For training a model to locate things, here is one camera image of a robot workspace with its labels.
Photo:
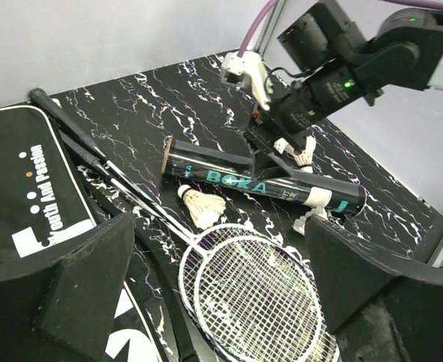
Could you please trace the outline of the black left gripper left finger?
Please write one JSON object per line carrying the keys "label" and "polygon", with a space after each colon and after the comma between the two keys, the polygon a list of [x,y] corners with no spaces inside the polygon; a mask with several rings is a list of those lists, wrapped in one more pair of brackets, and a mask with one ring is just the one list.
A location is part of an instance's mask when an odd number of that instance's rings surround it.
{"label": "black left gripper left finger", "polygon": [[0,249],[0,361],[101,361],[133,244],[122,213],[26,258]]}

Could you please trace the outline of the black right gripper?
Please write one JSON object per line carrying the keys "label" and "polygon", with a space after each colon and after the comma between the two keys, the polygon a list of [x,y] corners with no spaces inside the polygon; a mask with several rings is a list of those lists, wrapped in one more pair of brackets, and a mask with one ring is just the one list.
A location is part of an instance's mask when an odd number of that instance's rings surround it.
{"label": "black right gripper", "polygon": [[298,165],[287,154],[272,151],[280,138],[299,150],[306,129],[353,102],[352,81],[306,81],[268,110],[257,109],[243,132],[252,147],[252,177],[292,176]]}

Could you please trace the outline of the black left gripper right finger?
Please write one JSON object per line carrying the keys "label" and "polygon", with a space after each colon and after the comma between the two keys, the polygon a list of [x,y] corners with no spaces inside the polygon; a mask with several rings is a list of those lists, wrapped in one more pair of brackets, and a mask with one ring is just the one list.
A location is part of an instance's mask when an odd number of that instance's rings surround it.
{"label": "black left gripper right finger", "polygon": [[320,216],[305,241],[343,361],[443,361],[443,268],[359,238]]}

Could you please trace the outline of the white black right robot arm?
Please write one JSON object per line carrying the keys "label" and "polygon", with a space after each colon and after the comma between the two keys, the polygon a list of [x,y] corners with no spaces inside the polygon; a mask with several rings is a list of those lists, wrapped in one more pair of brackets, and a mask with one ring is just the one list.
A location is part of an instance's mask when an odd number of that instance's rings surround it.
{"label": "white black right robot arm", "polygon": [[277,140],[302,152],[309,127],[383,88],[443,91],[443,4],[408,1],[365,39],[336,1],[319,1],[279,36],[300,72],[281,97],[257,97],[244,131],[252,177],[291,176],[295,163]]}

